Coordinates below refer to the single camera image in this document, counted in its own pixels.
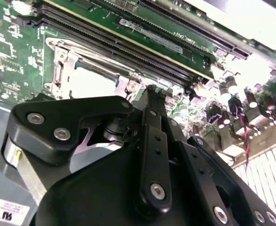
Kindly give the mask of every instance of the green circuit board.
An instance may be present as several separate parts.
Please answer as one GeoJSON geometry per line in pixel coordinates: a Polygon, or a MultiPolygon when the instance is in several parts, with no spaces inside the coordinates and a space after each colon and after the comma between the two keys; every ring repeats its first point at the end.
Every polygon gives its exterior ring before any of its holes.
{"type": "MultiPolygon", "coordinates": [[[[208,42],[200,42],[199,45],[185,46],[181,42],[174,43],[173,41],[179,39],[173,35],[162,32],[156,26],[144,27],[144,25],[138,22],[132,22],[135,29],[121,25],[120,21],[127,19],[125,15],[119,15],[109,7],[99,6],[99,2],[93,2],[88,0],[75,0],[69,2],[65,0],[42,0],[54,7],[57,7],[67,13],[70,13],[86,22],[93,24],[101,29],[109,31],[134,45],[140,46],[156,55],[168,59],[169,61],[189,70],[193,73],[199,74],[207,79],[213,79],[213,74],[210,69],[210,65],[214,63],[216,57],[211,54],[217,48],[209,44],[208,42]]],[[[170,29],[173,29],[173,24],[169,23],[170,29]]]]}
{"type": "Polygon", "coordinates": [[[12,22],[15,16],[0,0],[0,101],[12,106],[40,92],[48,94],[44,84],[53,79],[54,53],[45,39],[59,35],[46,27],[22,28],[12,22]]]}

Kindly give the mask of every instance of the electrolytic capacitor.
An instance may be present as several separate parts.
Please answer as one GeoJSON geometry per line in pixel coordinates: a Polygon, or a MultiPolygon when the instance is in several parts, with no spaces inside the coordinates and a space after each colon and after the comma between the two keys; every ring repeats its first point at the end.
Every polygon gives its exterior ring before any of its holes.
{"type": "Polygon", "coordinates": [[[222,118],[223,124],[229,125],[231,123],[230,116],[227,111],[224,110],[221,112],[221,118],[222,118]]]}
{"type": "Polygon", "coordinates": [[[199,128],[197,125],[192,126],[192,132],[194,136],[199,136],[199,128]]]}
{"type": "Polygon", "coordinates": [[[222,121],[221,118],[217,120],[217,125],[218,125],[219,129],[223,129],[224,128],[224,124],[223,124],[223,121],[222,121]]]}
{"type": "Polygon", "coordinates": [[[276,105],[275,105],[275,102],[274,102],[274,99],[272,98],[272,96],[266,95],[264,97],[264,103],[265,103],[265,106],[267,109],[275,110],[276,105]]]}
{"type": "Polygon", "coordinates": [[[245,91],[245,96],[250,108],[255,108],[258,106],[255,95],[252,92],[248,90],[245,91]]]}
{"type": "Polygon", "coordinates": [[[222,82],[219,85],[219,92],[221,94],[221,99],[223,102],[226,103],[231,99],[231,94],[229,93],[226,83],[222,82]]]}
{"type": "Polygon", "coordinates": [[[227,82],[227,88],[230,94],[234,95],[238,93],[238,86],[233,76],[227,77],[226,82],[227,82]]]}

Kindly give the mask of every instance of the electronic component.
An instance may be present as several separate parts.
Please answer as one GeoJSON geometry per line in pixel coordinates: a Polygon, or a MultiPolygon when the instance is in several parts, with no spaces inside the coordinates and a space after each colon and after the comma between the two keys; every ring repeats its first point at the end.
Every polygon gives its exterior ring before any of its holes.
{"type": "Polygon", "coordinates": [[[180,113],[180,112],[174,112],[174,113],[173,113],[173,119],[174,119],[177,123],[182,123],[181,113],[180,113]]]}
{"type": "Polygon", "coordinates": [[[223,129],[224,128],[224,124],[223,124],[223,120],[222,118],[219,118],[216,122],[217,126],[219,129],[223,129]]]}
{"type": "Polygon", "coordinates": [[[216,104],[211,104],[206,110],[207,121],[209,124],[216,123],[221,118],[221,108],[216,104]]]}
{"type": "Polygon", "coordinates": [[[246,100],[247,100],[247,103],[249,104],[249,107],[250,108],[257,107],[258,104],[255,98],[255,95],[248,89],[245,90],[245,95],[246,95],[246,100]]]}
{"type": "Polygon", "coordinates": [[[219,134],[221,137],[221,145],[224,153],[230,154],[232,156],[239,156],[244,153],[243,137],[235,135],[227,127],[220,129],[219,134]]]}
{"type": "Polygon", "coordinates": [[[275,110],[276,104],[274,102],[274,99],[271,95],[265,95],[264,96],[264,105],[269,110],[275,110]]]}
{"type": "Polygon", "coordinates": [[[127,9],[130,12],[135,12],[136,9],[137,9],[137,6],[135,6],[134,4],[132,4],[130,2],[126,2],[124,8],[127,9]]]}
{"type": "Polygon", "coordinates": [[[227,103],[231,99],[231,95],[229,93],[229,90],[225,82],[222,82],[221,84],[219,84],[219,91],[221,94],[222,102],[227,103]]]}
{"type": "Polygon", "coordinates": [[[197,125],[192,126],[192,133],[194,136],[199,136],[199,127],[197,125]]]}
{"type": "Polygon", "coordinates": [[[236,119],[238,119],[239,115],[243,113],[242,103],[239,100],[239,98],[236,96],[233,96],[228,101],[228,105],[229,105],[229,112],[231,113],[231,115],[233,115],[236,119]]]}
{"type": "Polygon", "coordinates": [[[233,76],[226,77],[226,83],[230,94],[234,95],[238,92],[238,86],[233,76]]]}
{"type": "Polygon", "coordinates": [[[32,5],[29,2],[12,0],[11,4],[13,9],[23,16],[28,16],[32,12],[32,5]]]}
{"type": "Polygon", "coordinates": [[[181,113],[182,115],[187,115],[188,112],[189,112],[189,111],[188,111],[188,105],[186,105],[186,104],[181,104],[179,110],[180,110],[180,113],[181,113]]]}
{"type": "Polygon", "coordinates": [[[231,123],[229,113],[226,110],[222,110],[221,118],[222,118],[223,124],[228,125],[231,123]]]}

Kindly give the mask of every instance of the metal screw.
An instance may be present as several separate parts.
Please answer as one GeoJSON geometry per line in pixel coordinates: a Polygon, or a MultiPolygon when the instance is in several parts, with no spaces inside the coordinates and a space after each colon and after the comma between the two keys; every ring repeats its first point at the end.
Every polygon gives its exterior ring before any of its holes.
{"type": "Polygon", "coordinates": [[[62,141],[66,141],[71,138],[71,133],[65,128],[55,129],[53,135],[55,136],[55,138],[62,141]]]}
{"type": "Polygon", "coordinates": [[[153,194],[153,196],[156,197],[156,199],[162,200],[165,198],[165,191],[161,185],[158,185],[156,183],[152,184],[150,186],[150,191],[153,194]]]}
{"type": "Polygon", "coordinates": [[[226,225],[228,223],[228,217],[222,208],[220,208],[219,206],[215,206],[213,208],[213,211],[214,211],[215,216],[221,223],[223,223],[224,225],[226,225]]]}
{"type": "Polygon", "coordinates": [[[268,215],[269,220],[276,224],[276,218],[274,217],[274,215],[269,211],[266,211],[266,214],[268,215]]]}
{"type": "Polygon", "coordinates": [[[265,223],[265,218],[263,217],[263,215],[262,215],[259,211],[255,210],[255,211],[254,211],[254,214],[255,214],[256,218],[257,218],[261,223],[265,223]]]}
{"type": "Polygon", "coordinates": [[[176,126],[177,125],[177,122],[176,121],[174,121],[174,120],[170,120],[170,122],[171,122],[171,124],[173,125],[173,126],[176,126]]]}
{"type": "Polygon", "coordinates": [[[197,141],[200,145],[204,145],[204,142],[203,142],[201,139],[197,138],[196,141],[197,141]]]}
{"type": "Polygon", "coordinates": [[[30,113],[27,115],[27,120],[32,124],[40,125],[45,121],[45,118],[39,113],[30,113]]]}
{"type": "Polygon", "coordinates": [[[129,108],[129,104],[127,103],[127,102],[121,102],[122,103],[122,105],[124,106],[124,107],[126,107],[126,108],[129,108]]]}

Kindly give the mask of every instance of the screw hole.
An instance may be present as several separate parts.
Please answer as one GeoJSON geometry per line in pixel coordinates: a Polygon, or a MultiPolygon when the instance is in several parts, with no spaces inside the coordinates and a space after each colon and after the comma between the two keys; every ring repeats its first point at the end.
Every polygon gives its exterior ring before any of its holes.
{"type": "Polygon", "coordinates": [[[202,169],[199,169],[198,172],[199,172],[201,175],[204,175],[204,174],[205,174],[204,170],[202,170],[202,169]]]}
{"type": "Polygon", "coordinates": [[[155,153],[156,153],[157,155],[161,155],[162,152],[161,152],[160,150],[157,149],[157,150],[155,150],[155,153]]]}

